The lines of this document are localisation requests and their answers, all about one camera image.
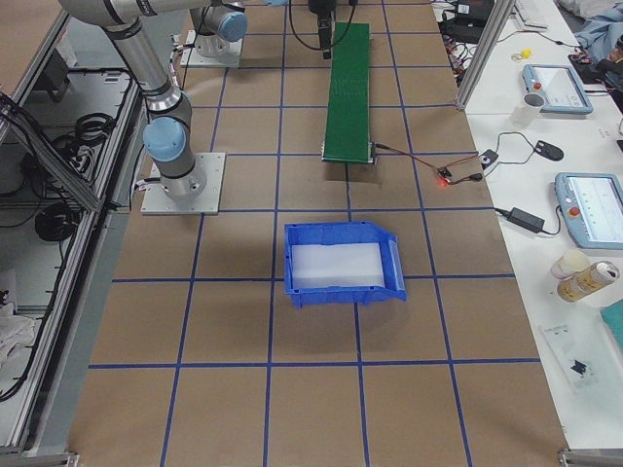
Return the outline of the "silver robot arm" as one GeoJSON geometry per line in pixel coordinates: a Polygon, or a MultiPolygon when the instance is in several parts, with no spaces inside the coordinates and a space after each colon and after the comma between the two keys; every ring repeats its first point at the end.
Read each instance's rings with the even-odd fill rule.
{"type": "Polygon", "coordinates": [[[187,10],[196,38],[207,53],[211,38],[235,43],[247,32],[240,1],[62,1],[72,17],[100,27],[138,83],[151,123],[143,130],[145,149],[159,173],[162,190],[175,201],[192,199],[207,185],[207,174],[190,146],[192,108],[173,82],[144,33],[141,19],[187,10]]]}
{"type": "Polygon", "coordinates": [[[202,56],[219,56],[231,51],[248,28],[245,7],[240,1],[212,1],[206,7],[192,9],[195,48],[202,56]]]}

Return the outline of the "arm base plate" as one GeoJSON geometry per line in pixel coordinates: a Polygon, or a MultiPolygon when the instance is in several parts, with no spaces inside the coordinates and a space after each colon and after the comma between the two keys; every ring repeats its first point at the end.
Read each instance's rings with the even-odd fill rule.
{"type": "Polygon", "coordinates": [[[152,163],[149,183],[141,205],[147,215],[217,215],[221,198],[226,155],[224,153],[196,153],[195,167],[179,179],[162,178],[152,163]]]}
{"type": "Polygon", "coordinates": [[[180,59],[183,67],[239,67],[242,39],[234,43],[224,41],[219,36],[197,39],[196,31],[191,29],[187,33],[185,44],[187,48],[180,59]]]}

